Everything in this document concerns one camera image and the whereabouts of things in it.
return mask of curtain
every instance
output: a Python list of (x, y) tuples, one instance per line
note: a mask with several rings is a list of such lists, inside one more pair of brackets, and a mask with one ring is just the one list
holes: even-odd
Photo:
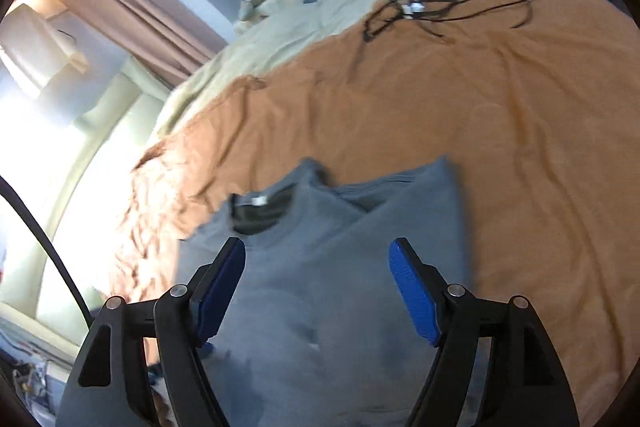
[(226, 45), (178, 0), (59, 1), (171, 86)]

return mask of white bed sheet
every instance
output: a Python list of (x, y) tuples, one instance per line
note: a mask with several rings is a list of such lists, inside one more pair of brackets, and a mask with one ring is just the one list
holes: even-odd
[(238, 76), (268, 73), (308, 45), (358, 22), (375, 1), (323, 0), (292, 7), (249, 29), (174, 90), (162, 108), (151, 142), (179, 130)]

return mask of black cable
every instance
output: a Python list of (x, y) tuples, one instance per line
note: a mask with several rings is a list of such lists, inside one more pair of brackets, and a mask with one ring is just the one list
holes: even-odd
[(53, 248), (49, 237), (47, 237), (47, 234), (33, 217), (33, 214), (30, 213), (29, 209), (20, 199), (20, 196), (18, 196), (14, 188), (9, 185), (2, 176), (0, 176), (0, 195), (11, 205), (12, 209), (14, 209), (18, 216), (20, 216), (20, 219), (25, 223), (25, 225), (27, 225), (28, 229), (31, 230), (31, 233), (33, 233), (34, 237), (38, 240), (38, 243), (40, 243), (50, 260), (58, 269), (62, 280), (65, 282), (71, 292), (71, 295), (73, 295), (76, 300), (76, 304), (78, 304), (78, 307), (82, 312), (82, 317), (84, 317), (87, 327), (90, 328), (91, 323), (93, 322), (91, 313), (89, 312), (89, 308), (87, 307), (86, 302), (84, 302), (82, 294), (78, 290), (76, 283), (74, 283), (74, 280), (71, 279), (69, 272), (66, 270), (65, 264), (62, 263), (62, 259), (60, 259), (58, 252)]
[[(521, 28), (522, 26), (528, 24), (533, 19), (533, 0), (514, 0), (511, 2), (503, 2), (501, 4), (497, 4), (496, 6), (491, 6), (489, 8), (485, 8), (483, 10), (478, 10), (477, 12), (471, 13), (465, 16), (459, 17), (447, 17), (447, 15), (456, 7), (462, 6), (463, 4), (468, 4), (477, 0), (407, 0), (409, 3), (419, 3), (423, 4), (425, 8), (429, 6), (429, 4), (444, 4), (442, 8), (433, 9), (433, 10), (424, 10), (421, 12), (412, 12), (411, 14), (407, 14), (404, 12), (402, 3), (399, 0), (391, 0), (387, 2), (384, 6), (382, 6), (379, 10), (375, 11), (364, 21), (364, 29), (362, 32), (362, 37), (365, 42), (371, 42), (374, 38), (376, 38), (380, 33), (389, 28), (393, 23), (399, 20), (409, 19), (414, 21), (424, 21), (429, 23), (443, 23), (443, 22), (454, 22), (454, 21), (463, 21), (468, 19), (473, 19), (475, 17), (479, 17), (484, 15), (485, 13), (489, 13), (492, 11), (496, 11), (503, 8), (518, 6), (521, 4), (526, 4), (527, 6), (527, 14), (525, 18), (512, 26), (511, 28)], [(382, 19), (382, 25), (378, 28), (372, 29), (372, 23), (376, 21), (376, 18), (380, 16), (380, 14), (387, 8), (393, 7), (396, 10), (395, 15), (392, 17)], [(420, 24), (421, 29), (425, 30), (427, 33), (434, 35), (435, 37), (442, 38), (444, 35), (440, 33), (436, 33), (431, 30), (429, 27)]]

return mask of clothing tag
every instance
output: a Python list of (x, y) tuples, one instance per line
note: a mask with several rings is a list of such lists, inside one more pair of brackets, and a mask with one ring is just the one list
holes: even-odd
[(257, 198), (251, 198), (251, 204), (253, 206), (265, 206), (265, 204), (269, 203), (269, 198), (267, 196), (258, 196)]

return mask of lampshade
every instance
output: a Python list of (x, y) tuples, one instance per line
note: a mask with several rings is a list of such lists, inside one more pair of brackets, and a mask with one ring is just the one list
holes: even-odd
[(89, 64), (73, 39), (21, 4), (0, 23), (0, 59), (16, 83), (36, 99), (57, 76), (85, 73)]

